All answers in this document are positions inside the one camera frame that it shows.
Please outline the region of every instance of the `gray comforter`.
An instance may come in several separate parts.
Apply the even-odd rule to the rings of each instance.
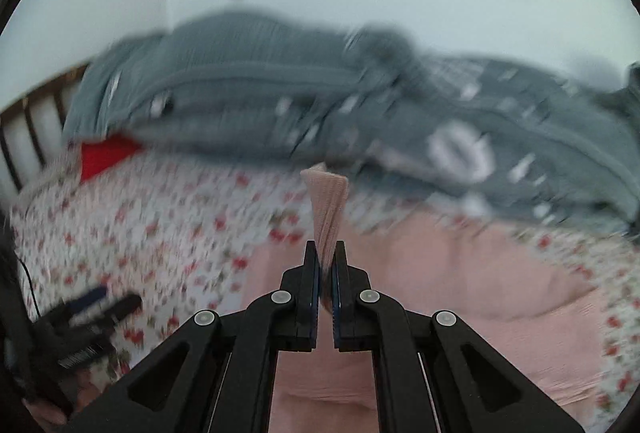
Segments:
[[[624,231],[640,204],[637,91],[596,95],[522,64],[420,55],[395,31],[225,12],[98,56],[64,135],[325,161],[412,197]]]

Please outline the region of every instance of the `red pillow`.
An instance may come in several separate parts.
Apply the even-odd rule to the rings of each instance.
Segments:
[[[82,142],[80,145],[82,167],[80,183],[86,182],[118,162],[122,162],[141,149],[140,144],[122,135],[114,135],[94,144]]]

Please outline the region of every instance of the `black cable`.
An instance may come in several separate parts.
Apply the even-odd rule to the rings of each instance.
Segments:
[[[39,318],[41,318],[42,316],[40,315],[40,309],[38,308],[38,303],[36,302],[36,292],[33,290],[33,282],[31,281],[31,275],[29,274],[29,269],[27,269],[27,266],[17,255],[16,257],[18,258],[20,265],[22,265],[22,268],[24,269],[24,273],[27,275],[27,280],[29,281],[29,290],[31,291],[31,299],[33,299],[33,306],[36,309],[36,314],[38,315]]]

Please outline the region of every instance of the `pink towel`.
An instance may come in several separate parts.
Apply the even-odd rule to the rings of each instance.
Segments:
[[[347,178],[328,173],[324,164],[318,164],[300,173],[309,189],[314,211],[314,241],[322,267],[322,304],[331,311],[331,262],[335,242],[342,223],[342,211],[347,203]]]
[[[318,224],[339,222],[344,205],[341,196],[331,194],[330,182],[322,183],[328,178],[308,181],[305,174],[316,240],[332,236],[335,244],[335,233]],[[318,205],[318,185],[329,193],[326,199],[338,203]],[[346,194],[343,180],[336,192]],[[327,211],[333,214],[328,219]],[[575,418],[588,421],[600,379],[603,318],[600,292],[581,277],[534,259],[499,224],[446,227],[427,212],[386,235],[359,235],[343,223],[338,239],[345,241],[350,265],[367,270],[373,288],[408,310],[456,312]],[[282,272],[300,264],[303,248],[303,243],[258,247],[245,304],[276,289]],[[321,244],[320,250],[333,254],[333,245]],[[326,258],[321,257],[323,269]],[[270,432],[377,431],[370,354],[337,352],[331,316],[321,309],[318,321],[316,350],[282,352],[278,358]]]

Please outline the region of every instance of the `bedspread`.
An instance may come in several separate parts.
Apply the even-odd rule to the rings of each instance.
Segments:
[[[114,336],[116,355],[94,368],[102,386],[195,311],[238,310],[254,246],[312,237],[306,189],[292,168],[144,152],[82,185],[78,174],[73,155],[53,165],[25,191],[12,223],[41,309],[100,283],[111,297],[142,293],[142,311]],[[360,188],[350,194],[346,218],[363,232],[384,232],[416,207],[416,200]],[[541,261],[606,293],[605,376],[590,433],[604,431],[640,381],[640,250],[621,238],[564,229],[514,224],[511,234]],[[33,315],[26,284],[23,291]]]

